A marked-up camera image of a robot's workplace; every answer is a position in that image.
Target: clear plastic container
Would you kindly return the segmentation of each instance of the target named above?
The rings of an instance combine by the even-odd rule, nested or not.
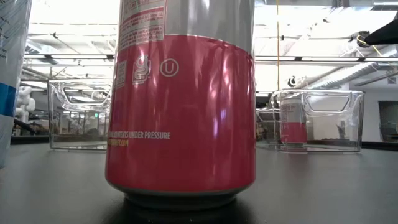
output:
[[[50,147],[105,150],[112,80],[49,81]]]
[[[281,90],[257,112],[266,133],[257,145],[287,152],[359,152],[364,93]]]

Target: white wall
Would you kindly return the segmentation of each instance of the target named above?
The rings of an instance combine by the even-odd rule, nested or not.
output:
[[[362,140],[381,142],[379,101],[398,101],[396,90],[366,90]]]

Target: plastic bin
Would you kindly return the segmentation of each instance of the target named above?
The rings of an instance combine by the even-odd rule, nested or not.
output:
[[[112,80],[50,80],[52,149],[105,150]]]
[[[276,91],[257,112],[265,130],[257,145],[286,152],[359,152],[363,111],[361,91]]]

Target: ceiling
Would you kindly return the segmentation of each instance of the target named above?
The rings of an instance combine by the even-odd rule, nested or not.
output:
[[[256,55],[277,55],[277,21],[281,56],[362,57],[377,56],[375,50],[358,47],[351,36],[359,31],[381,28],[394,19],[394,7],[377,8],[374,1],[351,0],[350,6],[332,7],[345,0],[257,1],[254,43]],[[119,1],[35,0],[30,18],[28,54],[106,54],[115,52]],[[293,75],[301,82],[322,76],[343,66],[282,64],[281,88]],[[26,60],[24,78],[111,78],[113,60]],[[257,90],[277,88],[275,62],[256,67]]]

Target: transparent box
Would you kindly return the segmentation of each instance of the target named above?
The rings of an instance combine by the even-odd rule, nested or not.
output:
[[[105,150],[112,80],[50,80],[52,149]]]
[[[363,113],[361,91],[276,91],[267,108],[257,111],[264,130],[257,145],[286,152],[359,152]]]

